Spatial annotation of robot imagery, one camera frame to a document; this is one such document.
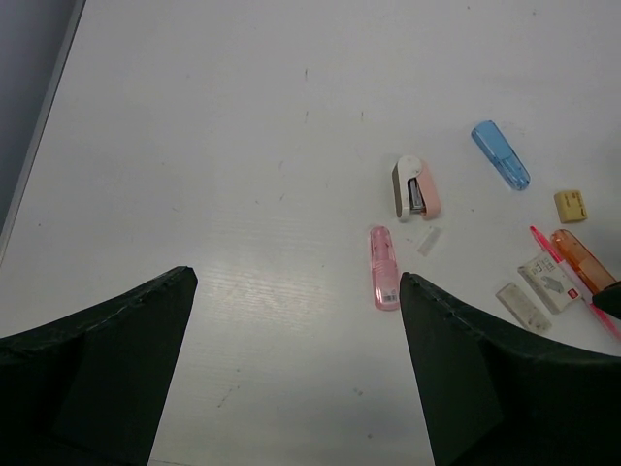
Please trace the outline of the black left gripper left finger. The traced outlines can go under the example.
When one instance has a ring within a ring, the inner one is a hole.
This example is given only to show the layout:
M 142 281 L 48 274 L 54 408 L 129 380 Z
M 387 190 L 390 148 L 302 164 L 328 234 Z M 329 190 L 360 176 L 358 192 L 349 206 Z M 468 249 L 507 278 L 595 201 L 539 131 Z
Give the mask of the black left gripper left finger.
M 2 464 L 146 465 L 197 284 L 176 267 L 2 338 Z

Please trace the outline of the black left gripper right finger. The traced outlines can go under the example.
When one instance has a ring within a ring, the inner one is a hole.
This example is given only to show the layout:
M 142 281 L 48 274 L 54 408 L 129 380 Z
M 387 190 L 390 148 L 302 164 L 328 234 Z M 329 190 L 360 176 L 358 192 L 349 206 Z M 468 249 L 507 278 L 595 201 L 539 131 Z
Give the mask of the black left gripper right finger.
M 530 333 L 424 278 L 401 313 L 438 465 L 616 465 L 620 360 Z

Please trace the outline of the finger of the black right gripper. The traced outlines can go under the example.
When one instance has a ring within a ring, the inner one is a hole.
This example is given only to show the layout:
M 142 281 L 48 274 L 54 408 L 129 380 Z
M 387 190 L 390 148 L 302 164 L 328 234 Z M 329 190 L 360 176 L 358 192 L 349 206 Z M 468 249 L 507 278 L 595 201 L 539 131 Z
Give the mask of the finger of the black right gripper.
M 603 312 L 621 318 L 621 282 L 615 282 L 593 292 L 593 304 Z

